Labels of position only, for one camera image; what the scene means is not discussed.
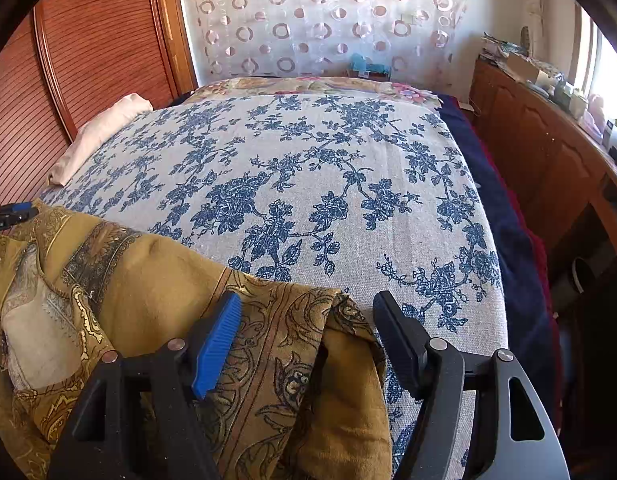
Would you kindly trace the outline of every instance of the pink fabric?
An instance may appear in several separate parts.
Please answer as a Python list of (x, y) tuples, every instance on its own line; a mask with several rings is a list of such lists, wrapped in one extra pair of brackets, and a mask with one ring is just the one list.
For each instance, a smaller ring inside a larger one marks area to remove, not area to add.
[(66, 186), (98, 148), (142, 112), (153, 111), (153, 106), (137, 94), (124, 96), (107, 110), (100, 112), (78, 131), (68, 147), (48, 172), (48, 183)]

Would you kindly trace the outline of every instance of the curtain with circle pattern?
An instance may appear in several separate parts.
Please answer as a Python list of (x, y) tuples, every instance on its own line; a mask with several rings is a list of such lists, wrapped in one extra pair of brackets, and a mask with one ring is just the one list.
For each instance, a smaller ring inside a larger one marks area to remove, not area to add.
[(182, 0), (201, 84), (346, 75), (352, 54), (393, 80), (444, 81), (467, 0)]

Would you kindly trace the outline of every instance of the metal rivet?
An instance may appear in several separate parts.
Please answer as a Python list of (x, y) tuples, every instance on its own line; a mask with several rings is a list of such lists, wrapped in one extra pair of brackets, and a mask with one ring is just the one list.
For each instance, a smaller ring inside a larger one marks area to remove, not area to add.
[(434, 337), (429, 341), (429, 346), (434, 350), (445, 350), (447, 349), (448, 344), (441, 337)]
[(184, 339), (182, 339), (181, 337), (176, 337), (174, 339), (171, 339), (166, 346), (168, 346), (169, 350), (181, 350), (182, 348), (184, 348), (184, 345), (186, 343), (184, 342)]
[(509, 363), (513, 360), (513, 354), (511, 353), (510, 350), (507, 350), (505, 348), (500, 348), (497, 351), (497, 358), (500, 359), (500, 361), (504, 361), (505, 363)]
[(102, 361), (111, 364), (117, 361), (118, 353), (115, 350), (107, 350), (102, 356)]

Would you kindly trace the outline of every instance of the brown patterned scarf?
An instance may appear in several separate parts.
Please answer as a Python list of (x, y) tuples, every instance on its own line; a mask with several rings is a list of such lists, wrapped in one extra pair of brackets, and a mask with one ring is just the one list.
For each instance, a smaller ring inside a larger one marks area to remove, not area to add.
[(260, 280), (169, 238), (37, 206), (0, 236), (0, 436), (28, 478), (45, 478), (105, 351), (134, 356), (185, 336), (224, 290), (240, 295), (242, 319), (198, 410), (220, 474), (390, 478), (385, 358), (347, 295)]

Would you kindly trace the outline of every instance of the navy blue blanket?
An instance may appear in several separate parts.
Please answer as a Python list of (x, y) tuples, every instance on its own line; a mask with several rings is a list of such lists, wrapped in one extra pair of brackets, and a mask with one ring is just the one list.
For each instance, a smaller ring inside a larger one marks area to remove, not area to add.
[(495, 238), (505, 292), (509, 346), (555, 424), (559, 418), (559, 352), (554, 339), (555, 321), (547, 304), (550, 300), (545, 298), (531, 235), (455, 98), (440, 97), (444, 101), (440, 115), (458, 143), (473, 179), (479, 184), (477, 191)]

